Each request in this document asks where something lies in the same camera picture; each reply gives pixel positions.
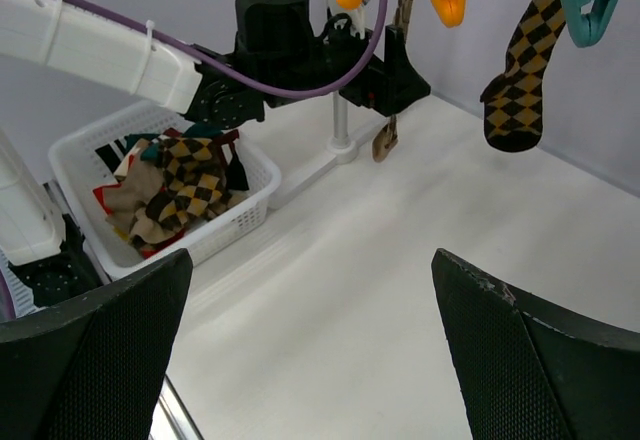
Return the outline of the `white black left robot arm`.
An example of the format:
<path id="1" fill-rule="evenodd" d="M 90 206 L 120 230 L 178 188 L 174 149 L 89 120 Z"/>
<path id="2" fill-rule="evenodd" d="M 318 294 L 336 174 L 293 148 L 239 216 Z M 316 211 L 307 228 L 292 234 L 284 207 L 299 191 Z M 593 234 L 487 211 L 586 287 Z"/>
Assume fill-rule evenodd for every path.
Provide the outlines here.
<path id="1" fill-rule="evenodd" d="M 338 91 L 390 116 L 428 95 L 401 48 L 383 61 L 368 46 L 304 66 L 313 38 L 284 16 L 296 1 L 306 0 L 238 0 L 240 15 L 259 7 L 272 18 L 265 27 L 239 22 L 242 71 L 84 0 L 1 0 L 1 51 L 196 121 L 213 119 L 218 100 L 252 120 L 275 98 Z M 58 272 L 73 287 L 70 298 L 1 327 L 2 437 L 147 438 L 190 286 L 189 253 L 101 284 L 78 233 L 9 143 L 1 146 L 1 249 L 26 274 Z"/>

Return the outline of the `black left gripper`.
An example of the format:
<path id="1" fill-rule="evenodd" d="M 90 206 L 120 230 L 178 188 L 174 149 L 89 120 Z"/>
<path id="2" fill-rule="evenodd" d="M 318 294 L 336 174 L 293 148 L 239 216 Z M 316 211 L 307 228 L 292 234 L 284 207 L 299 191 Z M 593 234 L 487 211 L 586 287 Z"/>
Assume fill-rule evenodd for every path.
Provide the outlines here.
<path id="1" fill-rule="evenodd" d="M 360 60 L 372 31 L 352 36 L 345 14 L 328 18 L 316 36 L 309 21 L 309 0 L 235 0 L 237 33 L 233 68 L 266 85 L 313 90 L 344 76 Z M 384 30 L 384 57 L 372 57 L 339 94 L 350 103 L 382 116 L 399 114 L 431 93 L 411 65 L 403 31 Z"/>

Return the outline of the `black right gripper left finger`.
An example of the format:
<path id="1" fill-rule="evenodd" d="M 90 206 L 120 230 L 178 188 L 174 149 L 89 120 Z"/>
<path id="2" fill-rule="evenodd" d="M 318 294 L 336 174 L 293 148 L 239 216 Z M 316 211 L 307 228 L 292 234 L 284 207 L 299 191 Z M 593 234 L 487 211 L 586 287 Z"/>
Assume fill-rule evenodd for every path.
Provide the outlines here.
<path id="1" fill-rule="evenodd" d="M 192 272 L 179 249 L 2 323 L 2 438 L 148 438 Z"/>

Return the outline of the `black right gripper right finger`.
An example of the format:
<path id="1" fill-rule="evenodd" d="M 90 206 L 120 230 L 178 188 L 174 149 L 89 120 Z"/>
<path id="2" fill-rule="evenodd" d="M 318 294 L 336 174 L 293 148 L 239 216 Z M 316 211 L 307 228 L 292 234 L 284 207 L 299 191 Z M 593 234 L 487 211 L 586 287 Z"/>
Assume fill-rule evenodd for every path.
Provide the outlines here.
<path id="1" fill-rule="evenodd" d="M 437 305 L 475 439 L 636 439 L 639 335 L 439 248 Z"/>

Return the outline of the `dark yellow argyle sock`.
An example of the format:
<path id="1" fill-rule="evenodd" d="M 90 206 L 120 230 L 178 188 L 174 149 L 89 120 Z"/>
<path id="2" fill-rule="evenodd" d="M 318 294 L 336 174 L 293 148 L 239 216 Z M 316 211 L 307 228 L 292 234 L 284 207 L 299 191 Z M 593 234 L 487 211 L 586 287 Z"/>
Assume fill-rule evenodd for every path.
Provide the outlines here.
<path id="1" fill-rule="evenodd" d="M 227 186 L 221 150 L 212 139 L 165 139 L 158 146 L 156 166 L 163 183 L 147 203 L 145 215 L 164 229 L 178 232 L 197 219 L 213 219 L 246 199 L 245 193 Z"/>

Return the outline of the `brown black argyle sock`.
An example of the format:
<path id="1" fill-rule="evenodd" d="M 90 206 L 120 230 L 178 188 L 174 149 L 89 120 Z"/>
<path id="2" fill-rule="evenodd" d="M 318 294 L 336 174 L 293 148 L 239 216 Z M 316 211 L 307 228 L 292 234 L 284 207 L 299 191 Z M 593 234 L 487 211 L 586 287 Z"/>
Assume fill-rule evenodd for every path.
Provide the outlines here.
<path id="1" fill-rule="evenodd" d="M 492 148 L 518 153 L 541 141 L 544 75 L 565 25 L 561 0 L 530 1 L 508 43 L 504 71 L 480 95 Z"/>

